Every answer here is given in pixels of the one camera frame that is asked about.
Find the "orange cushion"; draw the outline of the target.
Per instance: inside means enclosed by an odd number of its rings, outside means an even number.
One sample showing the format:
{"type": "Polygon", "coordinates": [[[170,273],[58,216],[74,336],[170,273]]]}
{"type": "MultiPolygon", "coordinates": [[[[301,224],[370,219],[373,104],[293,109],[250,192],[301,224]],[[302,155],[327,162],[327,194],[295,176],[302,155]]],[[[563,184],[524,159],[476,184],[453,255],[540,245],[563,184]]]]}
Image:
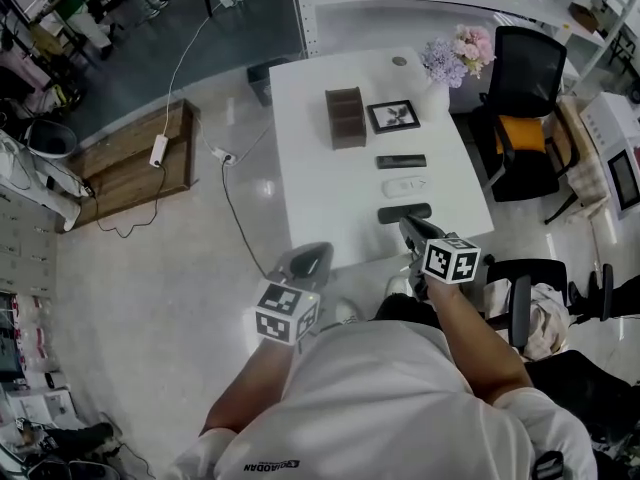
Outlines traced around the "orange cushion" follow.
{"type": "Polygon", "coordinates": [[[501,115],[499,119],[514,150],[546,152],[541,119],[516,118],[504,115],[501,115]]]}

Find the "grey filing cabinet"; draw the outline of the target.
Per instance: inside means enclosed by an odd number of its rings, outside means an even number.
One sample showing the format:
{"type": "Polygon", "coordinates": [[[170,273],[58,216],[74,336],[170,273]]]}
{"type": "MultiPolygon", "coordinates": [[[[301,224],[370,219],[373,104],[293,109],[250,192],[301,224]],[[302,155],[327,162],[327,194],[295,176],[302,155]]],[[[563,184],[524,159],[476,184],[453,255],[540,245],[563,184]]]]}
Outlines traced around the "grey filing cabinet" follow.
{"type": "Polygon", "coordinates": [[[53,298],[56,215],[0,186],[0,291],[53,298]]]}

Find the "white remote control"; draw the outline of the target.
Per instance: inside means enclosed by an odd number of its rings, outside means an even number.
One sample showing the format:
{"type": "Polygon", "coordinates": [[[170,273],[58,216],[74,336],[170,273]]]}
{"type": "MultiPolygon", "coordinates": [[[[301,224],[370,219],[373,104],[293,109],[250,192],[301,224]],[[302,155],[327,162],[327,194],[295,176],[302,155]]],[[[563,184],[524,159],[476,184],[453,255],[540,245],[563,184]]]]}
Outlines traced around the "white remote control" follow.
{"type": "Polygon", "coordinates": [[[423,176],[395,178],[382,183],[382,193],[388,199],[410,197],[422,194],[427,185],[427,179],[423,176]]]}

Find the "brown wooden pallet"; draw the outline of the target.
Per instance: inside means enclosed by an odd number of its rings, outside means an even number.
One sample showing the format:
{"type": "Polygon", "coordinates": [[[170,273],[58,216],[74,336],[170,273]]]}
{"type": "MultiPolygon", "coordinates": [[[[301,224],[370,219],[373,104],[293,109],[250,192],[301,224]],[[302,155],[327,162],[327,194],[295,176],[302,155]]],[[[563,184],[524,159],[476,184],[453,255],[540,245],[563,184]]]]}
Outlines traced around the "brown wooden pallet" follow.
{"type": "Polygon", "coordinates": [[[190,189],[194,107],[185,99],[159,109],[105,136],[67,161],[95,196],[81,200],[82,227],[139,205],[190,189]],[[162,165],[149,164],[158,134],[168,138],[162,165]]]}

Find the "black mesh office chair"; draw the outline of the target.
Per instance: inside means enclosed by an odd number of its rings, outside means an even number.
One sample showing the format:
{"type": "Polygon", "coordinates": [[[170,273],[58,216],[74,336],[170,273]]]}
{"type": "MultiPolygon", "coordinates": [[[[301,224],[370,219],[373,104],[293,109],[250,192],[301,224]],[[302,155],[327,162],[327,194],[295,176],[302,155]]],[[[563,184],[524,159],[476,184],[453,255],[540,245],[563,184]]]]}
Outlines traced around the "black mesh office chair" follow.
{"type": "Polygon", "coordinates": [[[500,26],[489,90],[469,115],[471,137],[488,177],[484,190],[497,203],[542,198],[559,191],[559,180],[578,160],[577,152],[562,169],[555,166],[547,121],[560,116],[558,95],[567,57],[564,45],[541,32],[500,26]],[[546,152],[516,151],[501,115],[542,120],[546,152]]]}

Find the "beige checked tablecloth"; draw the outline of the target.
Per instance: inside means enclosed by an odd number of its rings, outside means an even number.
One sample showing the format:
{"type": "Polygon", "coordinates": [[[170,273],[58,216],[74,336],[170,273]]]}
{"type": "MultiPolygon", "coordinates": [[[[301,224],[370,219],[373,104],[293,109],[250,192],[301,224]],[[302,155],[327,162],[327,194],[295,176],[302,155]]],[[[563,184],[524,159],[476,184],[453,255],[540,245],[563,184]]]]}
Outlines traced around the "beige checked tablecloth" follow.
{"type": "Polygon", "coordinates": [[[562,169],[577,152],[577,162],[564,173],[569,187],[582,205],[573,216],[591,218],[604,210],[611,192],[594,142],[580,118],[586,101],[575,96],[562,96],[558,100],[560,116],[552,115],[547,121],[551,143],[548,151],[554,155],[555,166],[562,169]]]}

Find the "white microwave oven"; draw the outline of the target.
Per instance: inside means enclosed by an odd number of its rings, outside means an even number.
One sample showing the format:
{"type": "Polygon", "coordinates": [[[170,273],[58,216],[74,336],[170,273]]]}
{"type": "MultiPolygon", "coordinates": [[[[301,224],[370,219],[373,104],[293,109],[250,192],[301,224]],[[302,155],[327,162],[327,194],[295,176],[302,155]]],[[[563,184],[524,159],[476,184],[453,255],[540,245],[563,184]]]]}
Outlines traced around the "white microwave oven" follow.
{"type": "Polygon", "coordinates": [[[617,218],[640,213],[640,122],[628,99],[601,92],[580,119],[598,152],[617,218]]]}

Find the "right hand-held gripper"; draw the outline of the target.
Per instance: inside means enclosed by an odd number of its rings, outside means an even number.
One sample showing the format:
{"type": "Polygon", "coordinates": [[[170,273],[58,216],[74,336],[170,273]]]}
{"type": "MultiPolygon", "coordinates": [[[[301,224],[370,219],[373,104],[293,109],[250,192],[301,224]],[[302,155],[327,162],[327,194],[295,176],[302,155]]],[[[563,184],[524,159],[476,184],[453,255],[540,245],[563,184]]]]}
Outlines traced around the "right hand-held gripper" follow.
{"type": "Polygon", "coordinates": [[[452,285],[475,279],[481,248],[461,238],[443,238],[444,231],[412,214],[400,218],[399,229],[411,251],[409,284],[419,301],[427,299],[427,280],[452,285]]]}

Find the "white vase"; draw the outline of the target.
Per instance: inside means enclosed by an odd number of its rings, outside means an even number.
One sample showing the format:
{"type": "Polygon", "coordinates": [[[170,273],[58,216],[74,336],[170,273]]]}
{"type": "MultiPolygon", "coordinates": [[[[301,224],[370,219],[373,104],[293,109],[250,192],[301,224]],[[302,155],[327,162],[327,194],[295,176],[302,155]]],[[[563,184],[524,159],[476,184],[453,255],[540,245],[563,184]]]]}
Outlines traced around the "white vase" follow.
{"type": "Polygon", "coordinates": [[[449,114],[449,106],[449,86],[431,79],[422,97],[421,116],[430,122],[443,120],[449,114]]]}

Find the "black picture frame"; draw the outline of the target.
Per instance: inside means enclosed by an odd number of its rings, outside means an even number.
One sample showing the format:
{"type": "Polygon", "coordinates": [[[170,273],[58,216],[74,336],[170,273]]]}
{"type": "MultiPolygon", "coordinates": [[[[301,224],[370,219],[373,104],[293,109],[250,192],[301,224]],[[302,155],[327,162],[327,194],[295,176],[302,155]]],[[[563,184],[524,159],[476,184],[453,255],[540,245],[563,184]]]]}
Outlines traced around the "black picture frame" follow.
{"type": "Polygon", "coordinates": [[[421,126],[409,100],[368,105],[367,114],[375,134],[416,129],[421,126]]]}

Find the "person's left forearm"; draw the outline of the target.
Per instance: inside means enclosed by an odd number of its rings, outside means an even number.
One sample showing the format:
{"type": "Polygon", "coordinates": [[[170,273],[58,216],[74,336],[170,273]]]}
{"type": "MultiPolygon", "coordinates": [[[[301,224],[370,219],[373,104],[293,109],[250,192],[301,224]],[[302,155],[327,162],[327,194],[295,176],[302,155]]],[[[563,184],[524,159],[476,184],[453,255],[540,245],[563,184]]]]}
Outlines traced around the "person's left forearm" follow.
{"type": "Polygon", "coordinates": [[[239,374],[210,408],[203,428],[242,432],[262,413],[276,405],[283,395],[294,348],[263,340],[239,374]]]}

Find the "black slim remote control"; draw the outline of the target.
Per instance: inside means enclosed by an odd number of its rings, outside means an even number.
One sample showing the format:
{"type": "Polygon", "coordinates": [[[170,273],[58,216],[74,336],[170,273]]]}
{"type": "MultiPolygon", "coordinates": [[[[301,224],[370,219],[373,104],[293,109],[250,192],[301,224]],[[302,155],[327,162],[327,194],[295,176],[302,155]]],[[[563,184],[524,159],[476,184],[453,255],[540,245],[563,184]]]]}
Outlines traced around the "black slim remote control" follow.
{"type": "Polygon", "coordinates": [[[375,159],[376,167],[380,170],[425,168],[427,166],[424,155],[381,155],[375,159]]]}

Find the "brown wooden organizer box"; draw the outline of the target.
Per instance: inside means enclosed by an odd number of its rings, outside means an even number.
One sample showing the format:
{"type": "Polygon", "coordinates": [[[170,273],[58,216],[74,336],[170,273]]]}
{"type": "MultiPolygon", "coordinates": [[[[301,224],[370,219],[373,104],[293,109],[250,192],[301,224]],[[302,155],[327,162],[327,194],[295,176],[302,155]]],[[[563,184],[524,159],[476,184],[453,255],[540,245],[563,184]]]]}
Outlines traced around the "brown wooden organizer box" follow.
{"type": "Polygon", "coordinates": [[[366,119],[359,87],[326,90],[331,143],[334,150],[366,146],[366,119]]]}

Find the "person's white t-shirt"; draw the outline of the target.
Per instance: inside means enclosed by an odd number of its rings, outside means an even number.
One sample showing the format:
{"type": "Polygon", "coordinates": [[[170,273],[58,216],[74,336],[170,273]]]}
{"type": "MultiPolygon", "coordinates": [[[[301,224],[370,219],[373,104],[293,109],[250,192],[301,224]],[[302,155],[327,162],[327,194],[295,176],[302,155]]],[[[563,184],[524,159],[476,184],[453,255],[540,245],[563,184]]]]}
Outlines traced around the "person's white t-shirt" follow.
{"type": "Polygon", "coordinates": [[[442,332],[369,321],[323,332],[283,398],[244,430],[206,432],[163,480],[532,480],[547,452],[597,480],[585,426],[541,391],[476,397],[442,332]]]}

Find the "black rounded remote control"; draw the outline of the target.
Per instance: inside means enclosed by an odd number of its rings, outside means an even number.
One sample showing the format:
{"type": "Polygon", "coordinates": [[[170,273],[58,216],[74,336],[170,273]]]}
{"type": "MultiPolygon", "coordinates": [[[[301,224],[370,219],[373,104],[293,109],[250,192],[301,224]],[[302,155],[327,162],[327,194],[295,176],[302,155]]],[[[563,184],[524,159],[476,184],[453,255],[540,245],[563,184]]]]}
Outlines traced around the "black rounded remote control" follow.
{"type": "Polygon", "coordinates": [[[383,207],[377,212],[378,222],[382,225],[398,223],[408,216],[427,219],[431,215],[432,209],[428,203],[383,207]]]}

